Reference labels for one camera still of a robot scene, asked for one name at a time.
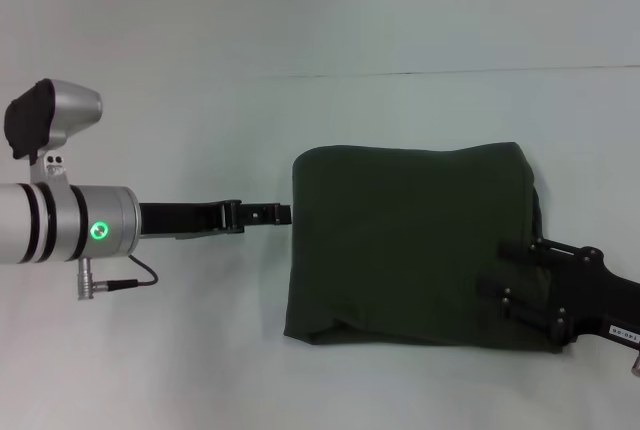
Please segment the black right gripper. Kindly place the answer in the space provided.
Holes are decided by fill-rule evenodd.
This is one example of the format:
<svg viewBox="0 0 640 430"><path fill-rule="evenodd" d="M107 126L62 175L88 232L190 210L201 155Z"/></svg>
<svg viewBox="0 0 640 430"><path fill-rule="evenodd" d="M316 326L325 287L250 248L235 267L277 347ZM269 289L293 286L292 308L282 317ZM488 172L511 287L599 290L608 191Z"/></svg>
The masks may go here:
<svg viewBox="0 0 640 430"><path fill-rule="evenodd" d="M498 256L551 270L552 275L550 308L529 303L510 287L479 277L476 292L497 300L503 318L532 327L561 346L595 335L639 349L639 284L612 273L601 250L537 239L529 244L501 242Z"/></svg>

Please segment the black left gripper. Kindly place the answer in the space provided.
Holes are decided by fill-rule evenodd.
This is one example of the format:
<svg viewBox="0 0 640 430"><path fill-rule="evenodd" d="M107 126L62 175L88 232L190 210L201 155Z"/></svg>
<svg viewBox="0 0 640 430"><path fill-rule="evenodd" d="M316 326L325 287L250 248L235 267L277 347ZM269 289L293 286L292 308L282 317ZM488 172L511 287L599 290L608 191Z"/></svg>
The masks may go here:
<svg viewBox="0 0 640 430"><path fill-rule="evenodd" d="M192 239L240 234L246 226L292 224L289 205L240 203L240 200L209 203L141 203L141 237Z"/></svg>

